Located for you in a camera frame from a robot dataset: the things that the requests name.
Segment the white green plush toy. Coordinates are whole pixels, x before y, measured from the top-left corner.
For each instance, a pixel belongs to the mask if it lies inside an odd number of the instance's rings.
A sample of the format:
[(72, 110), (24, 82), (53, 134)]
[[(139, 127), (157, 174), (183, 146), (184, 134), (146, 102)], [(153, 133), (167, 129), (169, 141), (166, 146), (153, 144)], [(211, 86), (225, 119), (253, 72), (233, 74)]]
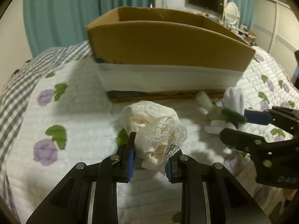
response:
[(244, 116), (244, 97), (240, 88), (226, 89), (222, 100), (216, 103), (213, 103), (209, 96), (201, 91), (196, 95), (196, 101), (207, 111), (206, 117), (209, 124), (204, 126), (207, 133), (218, 135), (225, 128), (244, 130), (247, 119)]

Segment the cream lace cloth bundle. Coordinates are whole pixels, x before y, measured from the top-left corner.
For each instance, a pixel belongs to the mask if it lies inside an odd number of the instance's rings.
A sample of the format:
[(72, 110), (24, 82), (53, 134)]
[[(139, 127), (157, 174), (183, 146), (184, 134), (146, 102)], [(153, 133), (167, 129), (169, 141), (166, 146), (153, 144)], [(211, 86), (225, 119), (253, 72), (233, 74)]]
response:
[(126, 106), (120, 114), (127, 134), (136, 133), (136, 157), (141, 167), (164, 174), (167, 161), (187, 139), (187, 128), (176, 111), (151, 101), (139, 101)]

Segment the white floral quilt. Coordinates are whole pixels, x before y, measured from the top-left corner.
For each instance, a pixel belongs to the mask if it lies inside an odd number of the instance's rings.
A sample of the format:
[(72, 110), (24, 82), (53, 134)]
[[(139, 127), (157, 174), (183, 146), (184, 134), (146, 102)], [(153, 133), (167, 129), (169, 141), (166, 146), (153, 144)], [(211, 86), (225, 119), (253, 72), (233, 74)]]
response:
[[(294, 192), (257, 184), (249, 156), (204, 131), (204, 113), (195, 100), (164, 105), (173, 108), (187, 128), (184, 153), (204, 164), (223, 163), (271, 220), (284, 212)], [(38, 82), (7, 164), (21, 223), (76, 163), (98, 163), (116, 152), (123, 108), (108, 100), (92, 59), (61, 65), (52, 77)], [(118, 184), (117, 191), (120, 223), (173, 223), (180, 210), (180, 185), (159, 172), (136, 170), (131, 182)]]

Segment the white dressing table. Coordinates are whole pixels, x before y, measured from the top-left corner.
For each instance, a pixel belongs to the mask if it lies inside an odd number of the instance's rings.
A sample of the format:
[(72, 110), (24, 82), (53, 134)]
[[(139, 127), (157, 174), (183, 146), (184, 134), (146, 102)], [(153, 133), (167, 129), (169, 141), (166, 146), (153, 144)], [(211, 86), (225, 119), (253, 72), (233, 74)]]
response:
[(256, 46), (256, 35), (253, 31), (247, 30), (247, 29), (239, 29), (237, 27), (233, 27), (232, 25), (228, 26), (226, 24), (221, 24), (221, 26), (228, 29), (230, 32), (234, 33), (236, 36), (241, 38), (243, 41), (245, 41), (249, 46)]

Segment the white wardrobe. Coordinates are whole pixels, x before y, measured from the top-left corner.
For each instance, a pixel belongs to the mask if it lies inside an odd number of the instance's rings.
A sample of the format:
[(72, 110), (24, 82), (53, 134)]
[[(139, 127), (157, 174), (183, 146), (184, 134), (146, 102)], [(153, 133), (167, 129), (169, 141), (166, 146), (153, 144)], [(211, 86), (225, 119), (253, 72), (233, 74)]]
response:
[(288, 5), (278, 0), (255, 0), (253, 30), (258, 46), (287, 70), (297, 66), (298, 21)]

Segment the white oval vanity mirror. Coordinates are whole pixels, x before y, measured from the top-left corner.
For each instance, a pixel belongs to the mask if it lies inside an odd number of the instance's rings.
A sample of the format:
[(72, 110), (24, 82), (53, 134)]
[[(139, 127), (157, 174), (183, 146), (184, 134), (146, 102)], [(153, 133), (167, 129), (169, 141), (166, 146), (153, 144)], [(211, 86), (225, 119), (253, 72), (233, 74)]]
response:
[(241, 13), (237, 7), (237, 5), (231, 1), (228, 2), (224, 9), (224, 21), (229, 21), (229, 24), (235, 27), (239, 26), (241, 18)]

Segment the grey checked blanket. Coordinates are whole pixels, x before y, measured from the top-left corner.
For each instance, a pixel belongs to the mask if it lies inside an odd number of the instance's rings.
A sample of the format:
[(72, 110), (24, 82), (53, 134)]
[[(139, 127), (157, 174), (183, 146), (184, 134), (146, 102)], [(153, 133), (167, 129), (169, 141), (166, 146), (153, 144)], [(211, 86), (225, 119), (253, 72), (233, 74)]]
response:
[(9, 78), (1, 92), (1, 197), (16, 218), (19, 217), (6, 173), (6, 161), (19, 133), (31, 93), (38, 81), (57, 67), (91, 56), (88, 41), (69, 47), (49, 48), (25, 63)]

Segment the brown cardboard box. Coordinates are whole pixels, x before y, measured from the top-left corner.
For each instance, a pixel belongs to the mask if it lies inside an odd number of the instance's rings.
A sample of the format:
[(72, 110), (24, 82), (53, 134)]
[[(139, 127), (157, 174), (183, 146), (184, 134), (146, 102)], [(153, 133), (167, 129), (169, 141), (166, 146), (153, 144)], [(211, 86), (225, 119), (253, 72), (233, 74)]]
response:
[(114, 103), (218, 98), (237, 84), (255, 50), (222, 25), (188, 12), (119, 7), (86, 26)]

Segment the large teal curtain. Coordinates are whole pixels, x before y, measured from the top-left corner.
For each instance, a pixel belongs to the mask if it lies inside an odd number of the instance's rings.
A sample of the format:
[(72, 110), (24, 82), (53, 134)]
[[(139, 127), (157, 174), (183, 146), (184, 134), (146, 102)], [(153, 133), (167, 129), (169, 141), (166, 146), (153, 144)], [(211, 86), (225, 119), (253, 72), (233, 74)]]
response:
[(23, 0), (25, 32), (33, 57), (87, 39), (85, 26), (118, 7), (150, 7), (155, 0)]

